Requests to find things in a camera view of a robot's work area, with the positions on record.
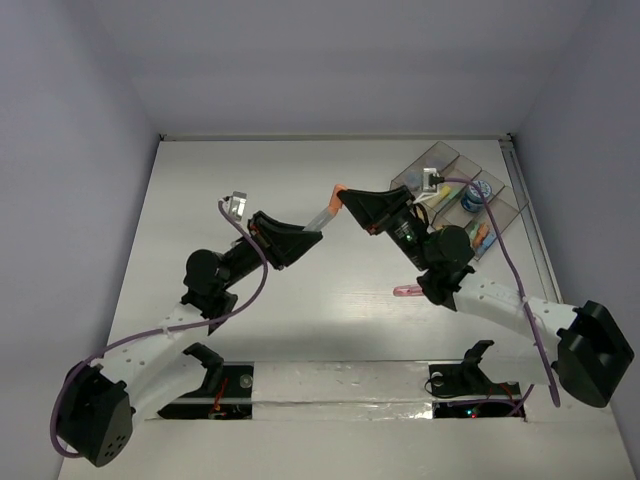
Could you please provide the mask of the paperclip jar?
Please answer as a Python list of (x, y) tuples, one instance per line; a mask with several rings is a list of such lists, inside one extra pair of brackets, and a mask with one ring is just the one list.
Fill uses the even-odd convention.
[(422, 189), (422, 174), (416, 172), (407, 172), (404, 175), (404, 184), (411, 190)]
[(434, 168), (437, 171), (443, 171), (449, 165), (450, 162), (451, 160), (448, 157), (437, 156), (437, 157), (433, 157), (429, 161), (429, 167)]

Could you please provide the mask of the blue highlighter pen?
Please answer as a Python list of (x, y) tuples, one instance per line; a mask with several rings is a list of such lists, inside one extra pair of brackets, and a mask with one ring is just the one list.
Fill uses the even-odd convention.
[(493, 232), (491, 232), (482, 242), (482, 244), (480, 245), (479, 249), (478, 249), (478, 253), (480, 255), (483, 255), (491, 246), (492, 244), (495, 242), (496, 240), (496, 236), (494, 235)]

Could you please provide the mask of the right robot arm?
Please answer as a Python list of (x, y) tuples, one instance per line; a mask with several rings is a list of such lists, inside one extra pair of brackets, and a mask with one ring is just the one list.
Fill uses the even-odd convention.
[(591, 407), (609, 404), (635, 354), (605, 306), (549, 302), (527, 295), (521, 283), (508, 288), (482, 277), (470, 264), (465, 229), (429, 230), (427, 213), (405, 186), (337, 196), (368, 234), (387, 234), (421, 271), (416, 282), (432, 304), (530, 336), (554, 400), (565, 391)]

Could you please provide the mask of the yellow highlighter body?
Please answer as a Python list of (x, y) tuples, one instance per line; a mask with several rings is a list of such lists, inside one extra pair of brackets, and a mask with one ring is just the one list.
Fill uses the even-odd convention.
[(436, 206), (441, 201), (439, 196), (434, 196), (427, 201), (427, 204), (431, 207)]

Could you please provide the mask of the grey orange highlighter pen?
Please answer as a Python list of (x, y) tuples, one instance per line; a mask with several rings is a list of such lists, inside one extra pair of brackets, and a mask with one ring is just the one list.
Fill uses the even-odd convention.
[(316, 215), (305, 227), (304, 231), (321, 232), (323, 228), (331, 222), (335, 217), (335, 213), (329, 208), (323, 209)]

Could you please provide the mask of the small orange marker cap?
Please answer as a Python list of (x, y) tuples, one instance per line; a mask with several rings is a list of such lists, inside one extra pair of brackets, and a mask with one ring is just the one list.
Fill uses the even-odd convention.
[(333, 188), (329, 203), (328, 203), (328, 211), (332, 215), (336, 215), (343, 207), (343, 202), (339, 198), (339, 193), (347, 190), (347, 187), (342, 184), (336, 184)]

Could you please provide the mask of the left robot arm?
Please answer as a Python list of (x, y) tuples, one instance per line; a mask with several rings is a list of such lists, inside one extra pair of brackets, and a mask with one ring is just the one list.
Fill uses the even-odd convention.
[(190, 390), (215, 392), (224, 361), (205, 339), (257, 300), (270, 270), (291, 266), (319, 243), (335, 214), (327, 207), (305, 226), (262, 211), (242, 226), (225, 214), (239, 239), (225, 253), (200, 249), (188, 257), (186, 292), (171, 313), (156, 328), (117, 340), (69, 370), (50, 417), (54, 449), (105, 466), (138, 422)]

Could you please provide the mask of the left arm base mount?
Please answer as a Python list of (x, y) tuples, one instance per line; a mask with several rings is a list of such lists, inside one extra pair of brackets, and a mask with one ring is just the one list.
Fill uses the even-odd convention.
[(164, 420), (250, 420), (253, 417), (253, 363), (227, 363), (201, 343), (184, 351), (203, 371), (197, 389), (164, 406), (157, 415)]

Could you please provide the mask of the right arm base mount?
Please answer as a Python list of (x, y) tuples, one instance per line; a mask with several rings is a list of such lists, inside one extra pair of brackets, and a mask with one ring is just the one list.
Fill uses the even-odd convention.
[(429, 366), (424, 390), (434, 400), (434, 419), (526, 419), (519, 384), (492, 382), (480, 368), (484, 353), (493, 345), (493, 340), (480, 340), (459, 362)]

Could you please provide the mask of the blue lid pin jar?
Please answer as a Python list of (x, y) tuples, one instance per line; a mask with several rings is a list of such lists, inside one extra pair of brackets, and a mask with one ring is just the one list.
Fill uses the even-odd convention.
[(462, 208), (469, 213), (478, 213), (492, 195), (491, 185), (484, 180), (475, 180), (469, 184), (461, 198)]

